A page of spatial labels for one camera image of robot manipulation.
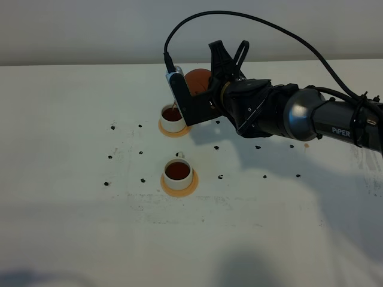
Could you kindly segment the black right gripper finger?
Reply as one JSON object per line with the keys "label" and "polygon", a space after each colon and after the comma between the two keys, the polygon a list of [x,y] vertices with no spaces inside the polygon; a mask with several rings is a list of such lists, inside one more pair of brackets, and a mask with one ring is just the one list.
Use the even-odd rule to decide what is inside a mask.
{"label": "black right gripper finger", "polygon": [[238,47],[234,58],[225,49],[221,40],[209,44],[211,50],[211,77],[219,81],[233,81],[244,78],[241,66],[244,62],[244,41]]}

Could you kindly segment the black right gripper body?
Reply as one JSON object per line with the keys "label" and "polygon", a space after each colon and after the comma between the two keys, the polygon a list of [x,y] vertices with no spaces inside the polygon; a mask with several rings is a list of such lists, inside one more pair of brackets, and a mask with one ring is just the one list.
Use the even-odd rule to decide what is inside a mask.
{"label": "black right gripper body", "polygon": [[238,81],[219,81],[209,78],[212,96],[209,120],[225,116],[232,120],[246,120],[265,101],[266,90],[271,88],[269,79],[246,79]]}

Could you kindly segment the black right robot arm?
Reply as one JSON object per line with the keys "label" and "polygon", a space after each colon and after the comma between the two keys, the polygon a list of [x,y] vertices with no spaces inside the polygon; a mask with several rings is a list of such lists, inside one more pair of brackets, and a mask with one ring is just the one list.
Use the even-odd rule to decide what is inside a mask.
{"label": "black right robot arm", "polygon": [[324,136],[382,152],[382,109],[365,96],[352,99],[338,91],[297,84],[273,85],[248,79],[241,65],[250,45],[242,41],[231,57],[222,41],[209,44],[212,98],[243,138],[272,135],[311,141]]}

